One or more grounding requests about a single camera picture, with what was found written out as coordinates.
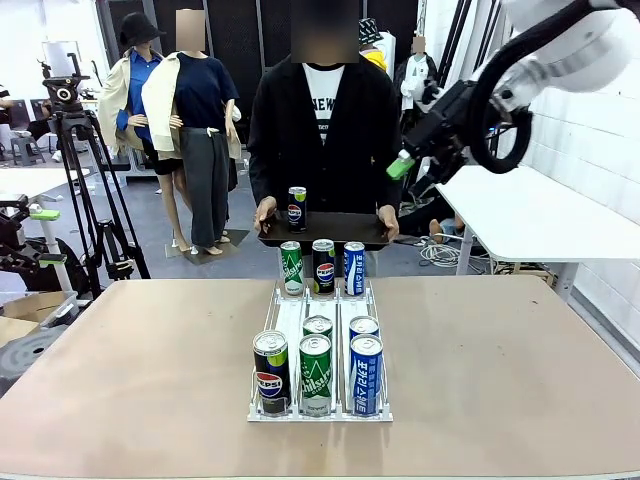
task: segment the grey trousers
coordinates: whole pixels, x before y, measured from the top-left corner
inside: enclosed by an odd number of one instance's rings
[[[378,276],[378,252],[364,252],[365,268],[367,277]],[[306,278],[313,278],[313,259],[311,255],[302,256],[302,268]],[[338,255],[336,258],[336,268],[333,273],[334,278],[344,278],[344,257]]]
[[[191,242],[211,248],[222,237],[229,196],[229,147],[224,133],[182,128],[180,149],[193,207]]]

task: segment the tripod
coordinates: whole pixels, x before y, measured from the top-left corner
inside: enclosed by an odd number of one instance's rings
[[[148,279],[151,277],[144,260],[142,249],[136,238],[133,223],[131,222],[127,205],[122,196],[122,190],[116,178],[113,164],[111,163],[109,151],[100,132],[98,119],[92,111],[84,111],[82,104],[78,101],[76,88],[80,81],[87,77],[80,75],[80,69],[75,55],[69,54],[69,56],[72,57],[73,63],[76,66],[76,74],[72,77],[47,78],[43,84],[49,90],[54,105],[54,113],[52,119],[49,121],[49,126],[60,141],[60,152],[62,153],[62,161],[67,174],[69,189],[71,190],[73,208],[75,210],[85,254],[85,268],[89,276],[91,293],[93,298],[96,299],[102,293],[98,269],[102,266],[103,262],[109,278],[114,281],[131,278],[131,274],[134,271],[134,263],[142,278]],[[89,189],[87,188],[87,183],[82,175],[80,160],[78,159],[78,154],[73,144],[74,131],[78,140],[86,140],[89,143],[89,148],[98,166],[98,173],[105,186],[105,194],[109,204],[111,219],[98,220],[91,201]],[[94,137],[94,131],[97,134],[99,145]],[[84,230],[80,205],[74,194],[73,179],[71,178],[72,169],[78,174],[77,181],[80,196],[82,197],[82,209],[84,210],[84,217],[87,224],[89,242],[87,241],[87,235]],[[127,239],[125,229],[120,220],[120,214],[108,186],[108,178],[105,170],[111,173],[111,178],[131,233],[133,240],[131,243],[129,243]]]

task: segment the blue shirt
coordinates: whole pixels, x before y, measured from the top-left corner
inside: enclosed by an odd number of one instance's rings
[[[178,53],[180,73],[175,102],[185,127],[217,128],[224,131],[224,103],[238,98],[229,72],[213,57],[193,58]]]
[[[132,115],[146,115],[144,105],[142,104],[142,86],[149,80],[149,75],[151,75],[154,68],[160,65],[162,59],[154,55],[151,61],[147,62],[142,55],[138,55],[138,52],[133,50],[129,61],[131,64],[131,80],[129,83],[129,101],[127,106],[131,109]],[[120,110],[118,118],[116,119],[118,129],[122,131],[126,130],[128,121],[129,114],[124,110]],[[136,127],[135,132],[139,138],[144,138],[151,142],[149,127]]]

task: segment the mannequin hand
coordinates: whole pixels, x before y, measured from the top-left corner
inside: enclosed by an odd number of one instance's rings
[[[236,131],[236,127],[233,125],[233,120],[226,120],[224,123],[227,130],[227,138],[231,141],[240,143],[238,132]]]
[[[378,218],[387,228],[387,238],[393,242],[400,234],[400,225],[396,218],[396,209],[391,205],[385,205],[378,209]]]
[[[256,210],[256,216],[253,221],[253,228],[256,231],[262,230],[264,233],[269,233],[269,225],[263,223],[267,218],[276,213],[276,199],[273,197],[265,197],[258,205],[258,209]]]
[[[169,117],[169,126],[171,128],[180,128],[182,127],[182,125],[183,125],[182,120],[178,115],[171,115]]]
[[[131,115],[128,123],[132,127],[146,127],[149,125],[149,120],[144,115]]]

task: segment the white can organizer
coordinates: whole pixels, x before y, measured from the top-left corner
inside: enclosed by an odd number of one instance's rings
[[[302,395],[300,382],[300,340],[302,340],[302,321],[313,315],[322,315],[333,322],[333,339],[331,342],[331,413],[324,417],[309,417],[300,408]],[[340,288],[336,288],[332,296],[312,294],[309,288],[303,295],[291,297],[276,285],[264,330],[278,330],[287,337],[289,348],[289,373],[291,378],[291,405],[284,415],[265,415],[262,400],[256,383],[256,369],[251,374],[251,391],[249,397],[249,422],[392,422],[389,404],[389,388],[385,365],[385,350],[382,352],[382,386],[378,397],[378,413],[362,417],[353,414],[353,395],[350,387],[350,345],[349,322],[354,317],[370,315],[378,319],[373,288],[367,281],[365,293],[358,297],[343,296]],[[380,338],[384,345],[383,326],[380,319]]]

